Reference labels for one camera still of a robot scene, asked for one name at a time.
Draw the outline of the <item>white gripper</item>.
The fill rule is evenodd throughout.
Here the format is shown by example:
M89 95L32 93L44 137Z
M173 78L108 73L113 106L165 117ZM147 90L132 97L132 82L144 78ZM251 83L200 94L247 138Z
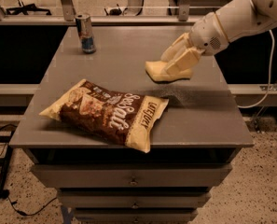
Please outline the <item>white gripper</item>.
M196 48L189 48L189 39ZM203 53L206 55L215 55L228 46L229 41L223 31L220 21L216 14L211 12L197 21L192 26L189 33L181 34L162 53L160 59L163 62L168 62L165 67L165 71L168 75L177 75L196 65ZM181 49L184 49L184 51L180 54L176 54Z

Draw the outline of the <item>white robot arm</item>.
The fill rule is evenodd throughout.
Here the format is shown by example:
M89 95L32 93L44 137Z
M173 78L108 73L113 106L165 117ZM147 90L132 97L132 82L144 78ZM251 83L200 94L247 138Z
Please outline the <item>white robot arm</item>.
M277 27L277 0L232 0L194 23L161 55L163 71L178 75L196 65L203 54L215 55L241 37Z

